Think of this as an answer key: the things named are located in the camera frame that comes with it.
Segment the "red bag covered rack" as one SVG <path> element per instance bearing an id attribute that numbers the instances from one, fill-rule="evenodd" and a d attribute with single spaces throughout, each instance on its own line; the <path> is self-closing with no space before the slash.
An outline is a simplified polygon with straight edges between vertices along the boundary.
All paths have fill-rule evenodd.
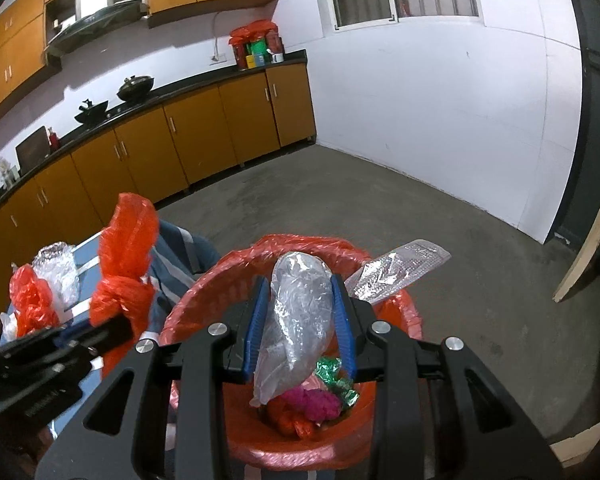
<path id="1" fill-rule="evenodd" d="M 281 63 L 285 57 L 278 26 L 270 20 L 254 21 L 232 30 L 228 44 L 233 49 L 238 70 Z"/>

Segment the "large red plastic bag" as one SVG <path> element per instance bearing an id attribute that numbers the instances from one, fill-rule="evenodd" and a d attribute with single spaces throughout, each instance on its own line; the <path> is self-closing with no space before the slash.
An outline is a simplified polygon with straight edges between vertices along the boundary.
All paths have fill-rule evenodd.
<path id="1" fill-rule="evenodd" d="M 50 285 L 30 264 L 20 266 L 9 281 L 9 297 L 15 309 L 17 337 L 60 325 Z"/>

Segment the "green plastic bag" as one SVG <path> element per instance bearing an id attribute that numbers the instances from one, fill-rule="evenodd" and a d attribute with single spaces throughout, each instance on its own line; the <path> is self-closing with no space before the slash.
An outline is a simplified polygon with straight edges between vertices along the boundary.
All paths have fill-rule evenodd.
<path id="1" fill-rule="evenodd" d="M 330 356 L 319 358 L 314 368 L 314 375 L 331 393 L 338 396 L 342 407 L 346 410 L 353 408 L 358 402 L 360 394 L 355 389 L 352 379 L 342 370 L 339 358 Z"/>

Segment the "red plastic bag front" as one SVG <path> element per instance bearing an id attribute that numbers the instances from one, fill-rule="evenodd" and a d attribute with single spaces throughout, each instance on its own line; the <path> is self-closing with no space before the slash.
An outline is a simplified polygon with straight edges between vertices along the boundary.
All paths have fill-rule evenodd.
<path id="1" fill-rule="evenodd" d="M 272 427 L 285 437 L 312 440 L 316 426 L 281 396 L 272 399 L 265 408 L 266 418 Z"/>

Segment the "blue striped tablecloth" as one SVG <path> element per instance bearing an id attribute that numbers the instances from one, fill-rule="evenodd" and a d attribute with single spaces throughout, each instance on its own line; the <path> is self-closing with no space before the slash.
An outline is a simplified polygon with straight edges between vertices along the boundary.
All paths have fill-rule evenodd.
<path id="1" fill-rule="evenodd" d="M 94 235 L 71 251 L 78 266 L 81 301 L 60 312 L 62 324 L 56 332 L 58 336 L 67 336 L 69 340 L 78 338 L 91 328 L 88 307 L 100 279 L 99 258 L 96 256 L 98 239 L 99 236 Z M 208 240 L 193 236 L 169 222 L 161 222 L 156 244 L 150 251 L 146 278 L 154 286 L 154 300 L 149 308 L 147 330 L 137 338 L 156 341 L 166 317 L 175 305 L 196 279 L 217 263 L 219 258 Z M 53 434 L 59 434 L 86 397 L 99 385 L 100 368 L 103 365 L 103 359 L 94 360 L 92 370 L 85 378 L 56 399 L 57 416 L 50 421 Z"/>

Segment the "clear bag on counter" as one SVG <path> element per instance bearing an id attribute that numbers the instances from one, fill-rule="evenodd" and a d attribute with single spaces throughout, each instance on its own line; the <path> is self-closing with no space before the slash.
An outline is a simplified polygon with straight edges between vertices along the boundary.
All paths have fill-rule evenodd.
<path id="1" fill-rule="evenodd" d="M 18 168 L 12 166 L 4 157 L 0 157 L 0 177 L 6 190 L 12 188 L 19 180 Z"/>

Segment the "dark door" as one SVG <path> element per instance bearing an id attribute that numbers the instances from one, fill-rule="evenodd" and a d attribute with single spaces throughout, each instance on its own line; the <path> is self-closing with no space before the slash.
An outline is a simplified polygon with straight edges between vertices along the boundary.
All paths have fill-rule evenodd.
<path id="1" fill-rule="evenodd" d="M 600 0 L 571 1 L 581 50 L 581 117 L 566 192 L 550 234 L 579 249 L 600 208 Z"/>

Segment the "wooden lower cabinets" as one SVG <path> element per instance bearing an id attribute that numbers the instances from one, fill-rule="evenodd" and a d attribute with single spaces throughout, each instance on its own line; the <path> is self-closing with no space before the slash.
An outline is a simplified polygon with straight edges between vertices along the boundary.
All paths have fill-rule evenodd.
<path id="1" fill-rule="evenodd" d="M 79 132 L 0 198 L 0 313 L 12 266 L 109 222 L 119 194 L 158 204 L 191 186 L 315 138 L 306 52 L 158 96 Z"/>

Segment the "black wok left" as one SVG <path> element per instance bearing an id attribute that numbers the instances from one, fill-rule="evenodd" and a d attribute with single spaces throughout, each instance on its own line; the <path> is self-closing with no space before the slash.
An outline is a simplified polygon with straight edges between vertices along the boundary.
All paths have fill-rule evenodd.
<path id="1" fill-rule="evenodd" d="M 84 100 L 79 106 L 79 114 L 74 119 L 84 126 L 96 126 L 107 118 L 107 108 L 107 101 L 94 104 L 91 100 Z"/>

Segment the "magenta plastic bag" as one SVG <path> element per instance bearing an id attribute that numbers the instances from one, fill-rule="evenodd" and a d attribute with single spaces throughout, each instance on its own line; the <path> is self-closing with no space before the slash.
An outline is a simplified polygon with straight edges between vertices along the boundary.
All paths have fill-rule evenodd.
<path id="1" fill-rule="evenodd" d="M 280 397 L 296 412 L 319 425 L 337 419 L 342 411 L 342 403 L 338 396 L 323 389 L 306 389 L 299 386 L 287 390 Z"/>

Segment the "dark cutting board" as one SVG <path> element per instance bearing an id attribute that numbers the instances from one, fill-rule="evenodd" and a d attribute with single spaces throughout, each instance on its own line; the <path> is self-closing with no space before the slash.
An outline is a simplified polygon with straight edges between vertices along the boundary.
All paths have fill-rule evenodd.
<path id="1" fill-rule="evenodd" d="M 47 129 L 42 126 L 16 146 L 19 173 L 23 176 L 44 162 L 50 154 Z"/>

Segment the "steel range hood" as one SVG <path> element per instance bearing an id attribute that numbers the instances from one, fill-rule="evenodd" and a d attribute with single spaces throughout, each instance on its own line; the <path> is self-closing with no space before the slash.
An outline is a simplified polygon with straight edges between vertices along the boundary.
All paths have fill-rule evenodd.
<path id="1" fill-rule="evenodd" d="M 50 0 L 45 55 L 62 56 L 148 15 L 146 0 Z"/>

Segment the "clear plastic bag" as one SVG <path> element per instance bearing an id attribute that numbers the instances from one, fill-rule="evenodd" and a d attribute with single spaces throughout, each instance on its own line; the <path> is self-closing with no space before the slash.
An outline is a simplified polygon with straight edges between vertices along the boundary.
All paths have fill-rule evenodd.
<path id="1" fill-rule="evenodd" d="M 336 337 L 344 374 L 358 374 L 354 326 L 346 301 L 373 307 L 451 258 L 429 240 L 413 240 L 361 264 L 339 283 L 326 259 L 308 252 L 286 252 L 274 264 L 270 301 L 253 369 L 251 404 L 260 406 L 297 387 L 314 372 Z"/>

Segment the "clear bubble wrap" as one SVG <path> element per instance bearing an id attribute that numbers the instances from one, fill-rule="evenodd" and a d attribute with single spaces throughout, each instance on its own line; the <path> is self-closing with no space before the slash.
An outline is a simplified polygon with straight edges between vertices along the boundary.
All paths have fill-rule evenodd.
<path id="1" fill-rule="evenodd" d="M 72 250 L 67 243 L 56 242 L 41 248 L 32 261 L 36 276 L 50 286 L 52 305 L 58 313 L 65 312 L 79 299 L 80 280 Z"/>

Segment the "black lidded wok right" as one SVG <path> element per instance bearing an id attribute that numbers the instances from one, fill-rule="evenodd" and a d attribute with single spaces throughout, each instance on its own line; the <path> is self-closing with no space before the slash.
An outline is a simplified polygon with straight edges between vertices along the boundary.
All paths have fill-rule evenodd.
<path id="1" fill-rule="evenodd" d="M 117 97 L 125 103 L 136 103 L 148 97 L 154 86 L 155 79 L 151 76 L 131 76 L 125 78 L 118 89 Z"/>

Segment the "red bottle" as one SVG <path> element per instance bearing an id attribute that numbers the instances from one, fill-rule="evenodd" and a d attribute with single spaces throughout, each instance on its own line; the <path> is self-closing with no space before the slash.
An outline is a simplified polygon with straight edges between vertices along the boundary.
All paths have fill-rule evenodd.
<path id="1" fill-rule="evenodd" d="M 52 128 L 48 128 L 48 142 L 50 142 L 51 152 L 57 151 L 60 148 L 57 133 Z"/>

